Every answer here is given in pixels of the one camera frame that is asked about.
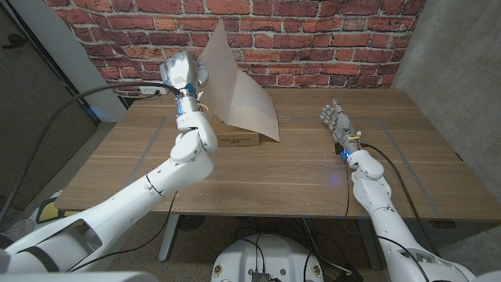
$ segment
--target concrete wall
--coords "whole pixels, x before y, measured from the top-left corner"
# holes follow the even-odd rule
[[[391,87],[407,92],[501,203],[500,72],[501,1],[427,0]]]

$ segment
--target gray wall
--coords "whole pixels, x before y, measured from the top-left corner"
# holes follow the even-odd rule
[[[501,1],[427,0],[391,87],[407,92],[501,203],[500,72]]]
[[[7,7],[4,0],[0,3]],[[79,92],[106,84],[73,33],[47,4],[40,0],[10,0],[10,3]],[[117,122],[126,111],[111,90],[85,100],[101,121]]]

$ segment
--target wall outlet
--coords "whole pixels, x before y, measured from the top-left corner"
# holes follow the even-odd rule
[[[145,82],[156,82],[163,84],[162,81],[145,81]],[[153,95],[157,90],[160,91],[161,95],[167,95],[167,89],[163,87],[154,87],[154,86],[139,86],[141,93],[144,95]]]

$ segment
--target red brick wall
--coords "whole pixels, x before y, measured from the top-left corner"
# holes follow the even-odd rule
[[[218,20],[241,70],[268,87],[389,87],[423,0],[45,0],[107,81],[160,80]],[[123,94],[136,95],[136,89]]]

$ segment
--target brown cardboard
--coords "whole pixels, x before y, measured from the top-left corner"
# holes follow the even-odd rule
[[[227,125],[259,132],[279,141],[279,126],[271,97],[238,69],[226,41],[223,22],[214,30],[201,59],[209,71],[200,102]]]
[[[236,126],[227,125],[221,118],[210,112],[211,127],[218,138],[218,146],[259,146],[259,133]]]

